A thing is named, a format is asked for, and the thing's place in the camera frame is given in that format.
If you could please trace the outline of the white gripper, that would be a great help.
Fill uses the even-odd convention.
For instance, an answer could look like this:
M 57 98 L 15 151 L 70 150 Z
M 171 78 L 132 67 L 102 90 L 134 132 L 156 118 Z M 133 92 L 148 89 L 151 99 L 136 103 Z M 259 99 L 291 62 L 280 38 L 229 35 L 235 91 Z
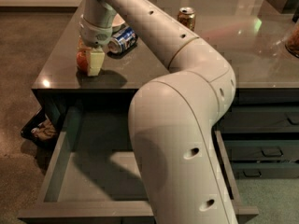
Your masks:
M 95 26 L 86 21 L 83 16 L 80 16 L 78 30 L 80 35 L 78 38 L 78 51 L 86 51 L 87 76 L 95 77 L 99 74 L 105 59 L 105 53 L 98 47 L 103 47 L 109 42 L 112 36 L 112 27 Z

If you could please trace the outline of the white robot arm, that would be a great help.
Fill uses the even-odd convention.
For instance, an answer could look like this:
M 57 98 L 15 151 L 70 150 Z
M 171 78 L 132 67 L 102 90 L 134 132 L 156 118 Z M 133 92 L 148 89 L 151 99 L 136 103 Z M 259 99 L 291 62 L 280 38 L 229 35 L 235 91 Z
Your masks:
M 86 0 L 80 35 L 107 43 L 120 15 L 168 70 L 129 108 L 136 163 L 157 224 L 238 224 L 212 128 L 235 97 L 232 66 L 203 38 L 148 0 Z

